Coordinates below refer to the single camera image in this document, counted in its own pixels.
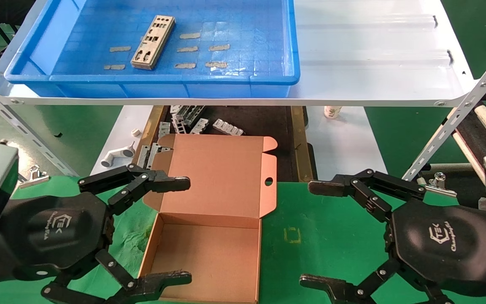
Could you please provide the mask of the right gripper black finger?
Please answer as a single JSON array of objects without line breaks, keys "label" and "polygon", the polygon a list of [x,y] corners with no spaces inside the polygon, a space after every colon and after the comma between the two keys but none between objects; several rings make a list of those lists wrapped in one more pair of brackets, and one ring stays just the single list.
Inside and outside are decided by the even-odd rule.
[{"label": "right gripper black finger", "polygon": [[312,180],[308,190],[314,195],[329,197],[351,197],[380,223],[388,223],[393,208],[377,192],[397,198],[403,202],[411,199],[423,200],[426,189],[422,185],[366,169],[355,175],[337,174],[330,181]]},{"label": "right gripper black finger", "polygon": [[345,280],[311,274],[301,275],[300,285],[326,292],[332,304],[375,304],[373,293],[404,265],[397,258],[389,258],[358,285]]}]

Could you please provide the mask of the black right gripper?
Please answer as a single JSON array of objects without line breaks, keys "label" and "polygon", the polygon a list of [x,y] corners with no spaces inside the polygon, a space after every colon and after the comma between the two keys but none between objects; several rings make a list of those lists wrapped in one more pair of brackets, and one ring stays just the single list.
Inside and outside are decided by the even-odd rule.
[{"label": "black right gripper", "polygon": [[464,296],[486,296],[486,211],[411,201],[395,209],[389,226],[399,275]]}]

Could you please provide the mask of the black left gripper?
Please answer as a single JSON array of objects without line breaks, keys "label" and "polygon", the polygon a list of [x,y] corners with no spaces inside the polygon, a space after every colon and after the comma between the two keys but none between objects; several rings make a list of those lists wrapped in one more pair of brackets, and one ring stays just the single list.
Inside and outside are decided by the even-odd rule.
[{"label": "black left gripper", "polygon": [[[115,258],[103,250],[111,244],[113,216],[121,215],[149,192],[183,192],[188,177],[169,177],[129,164],[78,181],[80,194],[71,197],[45,195],[11,200],[5,208],[5,241],[24,271],[69,271],[83,268],[95,257],[121,286],[103,299],[68,288],[69,275],[61,273],[42,289],[54,304],[136,304],[156,301],[172,285],[192,281],[187,271],[152,273],[133,278]],[[119,189],[107,205],[97,194]]]}]

